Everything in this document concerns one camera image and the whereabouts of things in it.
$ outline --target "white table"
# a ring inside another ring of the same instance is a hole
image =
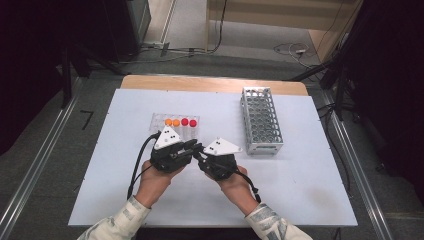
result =
[[[118,89],[78,194],[69,225],[87,226],[125,203],[139,149],[154,112],[200,116],[200,141],[222,137],[243,148],[241,96]],[[236,154],[262,200],[296,225],[356,226],[348,196],[311,97],[273,95],[284,146],[274,157]],[[143,155],[150,156],[151,146]],[[146,219],[155,227],[247,227],[243,215],[197,161],[174,178]]]

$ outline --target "floor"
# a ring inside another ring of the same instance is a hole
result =
[[[177,9],[178,4],[183,2],[184,0],[178,0],[175,8]],[[179,42],[177,38],[172,37],[172,31],[175,33],[179,32],[179,30],[173,30],[174,23],[172,21],[169,22],[169,30],[165,41],[176,44],[175,46],[170,45],[172,47],[195,47],[195,45],[188,44],[194,38],[187,40],[187,45],[182,45],[183,41]],[[289,31],[290,29],[285,30],[287,31],[284,36],[292,35]],[[297,32],[299,30],[293,30],[293,36],[300,36],[297,35]],[[223,39],[223,53],[218,54],[217,52],[214,55],[199,55],[187,58],[187,54],[169,52],[165,57],[161,58],[160,51],[151,49],[142,52],[131,62],[120,64],[119,67],[133,74],[173,74],[266,80],[290,79],[305,71],[305,67],[293,57],[278,54],[272,48],[268,48],[267,51],[258,50],[261,51],[261,54],[249,55],[242,53],[238,56],[235,56],[238,52],[237,48],[235,48],[231,53],[227,54],[228,51],[225,50],[225,47],[230,49],[231,47],[229,46],[231,45],[226,43],[225,37]],[[307,42],[310,39],[308,40],[307,36],[304,36],[296,39],[296,41]],[[255,48],[254,42],[252,41],[252,45],[249,45],[248,48]],[[275,42],[278,42],[277,44],[285,43],[285,40],[278,38]],[[272,54],[284,59],[276,59],[271,56]],[[110,101],[115,89],[119,88],[122,82],[122,76],[116,76],[97,65],[93,65],[93,69],[95,70],[90,79],[77,81],[81,84],[76,84],[76,86],[80,87],[75,91],[77,93],[74,99],[75,102],[73,108],[69,109],[67,122],[63,125],[63,128],[59,129],[60,134],[54,141],[54,147],[47,155],[43,171],[38,181],[34,182],[34,189],[14,224],[9,239],[76,239],[86,229],[68,227],[67,222]],[[327,95],[325,94],[332,94],[332,92],[323,92],[319,88],[318,79],[321,76],[322,74],[317,74],[317,76],[312,76],[310,79],[302,81],[307,86],[308,93],[313,97],[317,108],[327,104],[325,97]],[[10,198],[18,189],[31,163],[37,158],[39,149],[43,146],[50,129],[55,124],[57,116],[61,114],[61,98],[61,93],[58,93],[25,129],[12,149],[0,156],[0,208],[2,211],[8,206]],[[93,115],[88,125],[84,128],[87,122],[87,113],[85,113],[87,111],[93,112]],[[424,227],[424,209],[415,196],[414,189],[403,178],[392,177],[385,173],[384,170],[376,171],[379,161],[367,132],[360,123],[356,123],[354,114],[350,112],[344,112],[343,114],[345,116],[343,124],[349,133],[381,211],[384,213],[393,236],[392,239],[424,239],[424,232],[422,231]],[[348,177],[342,164],[342,159],[346,161],[347,158],[342,142],[337,135],[335,125],[330,122],[328,126],[329,135],[336,146],[336,148],[332,147],[335,160],[341,177],[347,184]],[[336,149],[341,152],[341,157],[337,154]],[[370,212],[364,203],[364,196],[361,195],[359,184],[353,177],[349,165],[347,173],[351,182],[350,193],[353,196],[351,204],[359,226],[342,228],[341,239],[390,239],[382,238],[376,233],[371,221],[372,218],[369,215]],[[335,239],[333,237],[336,228],[302,226],[301,229],[314,239]],[[152,233],[151,237],[146,239],[166,239],[166,237],[161,238],[157,234]]]

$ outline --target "gray floor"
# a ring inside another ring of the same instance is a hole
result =
[[[138,60],[157,59],[158,55],[157,51],[145,52]],[[288,79],[304,69],[294,63],[281,64],[276,61],[207,55],[164,63],[132,63],[121,67],[134,74],[158,73],[269,80]],[[90,79],[85,80],[75,108],[9,239],[74,239],[85,230],[68,227],[67,222],[109,103],[114,90],[119,88],[121,80],[121,76],[113,75],[103,69],[94,71]],[[317,87],[317,83],[309,79],[304,80],[304,83],[308,86],[308,92],[313,96],[316,105],[324,105],[322,91]],[[28,126],[13,148],[0,157],[0,207],[2,209],[35,157],[58,114],[60,103],[61,94],[59,93]],[[85,130],[82,130],[82,127],[87,115],[80,110],[94,111],[93,118]],[[349,120],[349,113],[345,113],[345,116],[349,134],[367,176],[383,211],[390,216],[388,223],[395,239],[424,239],[422,232],[424,220],[419,218],[423,207],[417,200],[413,188],[402,178],[389,177],[374,170],[379,162],[366,132],[360,124]],[[330,129],[330,131],[332,138],[337,140],[334,130]],[[346,179],[336,154],[335,158],[342,178]],[[353,195],[351,203],[359,226],[343,228],[342,239],[377,239],[352,176],[351,180]],[[332,228],[302,229],[311,234],[314,239],[331,239],[331,234],[335,231]]]

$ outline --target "forearm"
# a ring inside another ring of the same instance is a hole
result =
[[[279,240],[310,240],[306,233],[278,216],[266,204],[259,204],[246,221],[261,239]]]
[[[131,197],[115,216],[102,219],[78,239],[131,239],[150,210]]]

